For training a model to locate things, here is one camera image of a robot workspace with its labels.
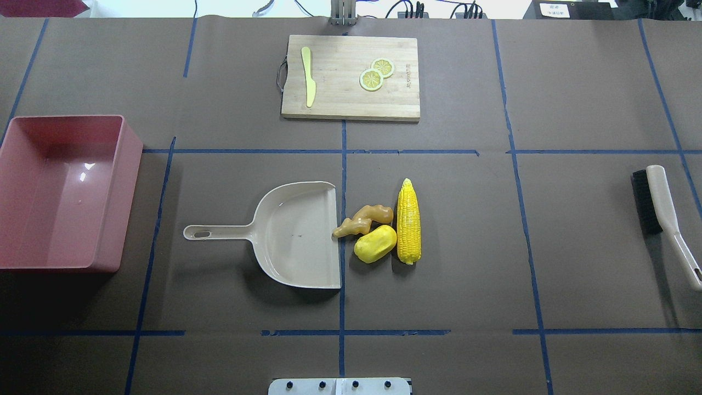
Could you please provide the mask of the beige hand brush black bristles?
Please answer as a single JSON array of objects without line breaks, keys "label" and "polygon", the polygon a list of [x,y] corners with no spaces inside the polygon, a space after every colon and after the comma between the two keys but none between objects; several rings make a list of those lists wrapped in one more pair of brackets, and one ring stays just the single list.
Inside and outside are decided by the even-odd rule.
[{"label": "beige hand brush black bristles", "polygon": [[692,290],[700,292],[700,265],[683,238],[665,168],[649,165],[630,176],[635,208],[646,236],[664,234]]}]

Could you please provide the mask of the wooden cutting board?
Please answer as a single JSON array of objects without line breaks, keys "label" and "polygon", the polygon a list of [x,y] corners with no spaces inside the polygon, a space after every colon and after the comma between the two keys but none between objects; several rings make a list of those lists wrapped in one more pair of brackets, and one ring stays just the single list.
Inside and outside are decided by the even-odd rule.
[{"label": "wooden cutting board", "polygon": [[[313,53],[316,97],[305,105],[301,48]],[[366,92],[359,75],[376,58],[394,62],[394,74],[383,87]],[[398,37],[291,35],[281,115],[288,119],[411,122],[421,118],[418,40]]]}]

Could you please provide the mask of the tan toy ginger root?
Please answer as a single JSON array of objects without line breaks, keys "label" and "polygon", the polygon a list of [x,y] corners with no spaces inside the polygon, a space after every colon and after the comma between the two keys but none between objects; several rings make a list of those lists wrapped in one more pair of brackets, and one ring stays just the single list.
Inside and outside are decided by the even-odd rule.
[{"label": "tan toy ginger root", "polygon": [[347,235],[366,235],[370,233],[373,222],[381,224],[392,223],[394,211],[391,207],[383,205],[365,205],[353,217],[344,218],[341,225],[332,231],[334,238]]}]

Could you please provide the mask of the aluminium frame post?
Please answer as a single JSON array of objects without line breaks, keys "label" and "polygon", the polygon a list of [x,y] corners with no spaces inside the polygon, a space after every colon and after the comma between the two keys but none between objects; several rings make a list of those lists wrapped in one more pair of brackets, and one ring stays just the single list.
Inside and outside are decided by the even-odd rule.
[{"label": "aluminium frame post", "polygon": [[356,12],[357,0],[331,0],[330,18],[331,25],[353,26],[358,22]]}]

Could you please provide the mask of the yellow plastic toy knife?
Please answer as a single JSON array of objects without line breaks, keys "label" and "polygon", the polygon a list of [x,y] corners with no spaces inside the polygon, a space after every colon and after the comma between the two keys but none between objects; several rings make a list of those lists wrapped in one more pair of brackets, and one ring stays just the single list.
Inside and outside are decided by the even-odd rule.
[{"label": "yellow plastic toy knife", "polygon": [[311,108],[316,97],[316,80],[313,79],[313,53],[311,48],[302,47],[301,57],[305,74],[305,105],[307,108]]}]

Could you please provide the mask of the pink plastic bin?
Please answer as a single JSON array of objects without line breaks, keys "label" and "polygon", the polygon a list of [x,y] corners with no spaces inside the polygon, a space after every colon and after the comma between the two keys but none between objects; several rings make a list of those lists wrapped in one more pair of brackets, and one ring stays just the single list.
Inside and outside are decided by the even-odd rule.
[{"label": "pink plastic bin", "polygon": [[1,152],[2,271],[117,272],[142,149],[121,115],[10,120]]}]

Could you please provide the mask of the magenta cloth on stand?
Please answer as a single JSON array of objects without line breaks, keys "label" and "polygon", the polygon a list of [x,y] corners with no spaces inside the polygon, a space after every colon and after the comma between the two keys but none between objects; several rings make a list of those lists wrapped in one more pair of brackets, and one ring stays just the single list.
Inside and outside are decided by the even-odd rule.
[{"label": "magenta cloth on stand", "polygon": [[1,1],[7,18],[74,18],[89,7],[83,1]]}]

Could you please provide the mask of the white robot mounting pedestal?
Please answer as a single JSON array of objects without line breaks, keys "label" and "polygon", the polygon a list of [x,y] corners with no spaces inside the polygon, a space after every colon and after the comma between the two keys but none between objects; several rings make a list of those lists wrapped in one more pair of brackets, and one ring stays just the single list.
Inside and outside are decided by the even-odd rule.
[{"label": "white robot mounting pedestal", "polygon": [[413,394],[409,378],[317,377],[271,381],[268,394]]}]

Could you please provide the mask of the black box white label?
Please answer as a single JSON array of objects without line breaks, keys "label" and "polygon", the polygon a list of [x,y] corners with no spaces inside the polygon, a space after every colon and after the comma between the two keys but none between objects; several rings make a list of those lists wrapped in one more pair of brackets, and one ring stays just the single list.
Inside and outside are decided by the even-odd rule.
[{"label": "black box white label", "polygon": [[531,1],[524,20],[616,20],[608,2]]}]

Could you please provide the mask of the beige plastic dustpan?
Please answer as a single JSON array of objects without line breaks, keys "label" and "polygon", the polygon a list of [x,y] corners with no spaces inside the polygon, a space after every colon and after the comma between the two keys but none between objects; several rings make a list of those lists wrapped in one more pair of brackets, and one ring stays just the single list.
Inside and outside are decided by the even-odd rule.
[{"label": "beige plastic dustpan", "polygon": [[295,182],[266,193],[246,225],[188,225],[183,237],[247,240],[271,279],[305,289],[341,289],[336,225],[335,185]]}]

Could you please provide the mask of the lemon slice far from knife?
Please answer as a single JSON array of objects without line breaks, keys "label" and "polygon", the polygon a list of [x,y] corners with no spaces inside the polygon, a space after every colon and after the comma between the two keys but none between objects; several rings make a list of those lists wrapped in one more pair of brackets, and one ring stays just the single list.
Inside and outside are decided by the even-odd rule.
[{"label": "lemon slice far from knife", "polygon": [[389,78],[394,74],[395,64],[388,58],[376,58],[371,62],[370,68],[377,70],[383,78]]}]

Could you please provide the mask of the red black connector hub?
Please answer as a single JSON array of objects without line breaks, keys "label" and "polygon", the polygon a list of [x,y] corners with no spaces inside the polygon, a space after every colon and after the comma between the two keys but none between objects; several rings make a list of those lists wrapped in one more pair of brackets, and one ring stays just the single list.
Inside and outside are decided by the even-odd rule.
[{"label": "red black connector hub", "polygon": [[428,12],[424,9],[424,3],[420,1],[401,1],[397,2],[396,5],[393,5],[391,10],[395,10],[396,7],[399,5],[403,4],[404,5],[404,10],[399,10],[397,11],[397,18],[398,19],[428,19],[429,14]]}]

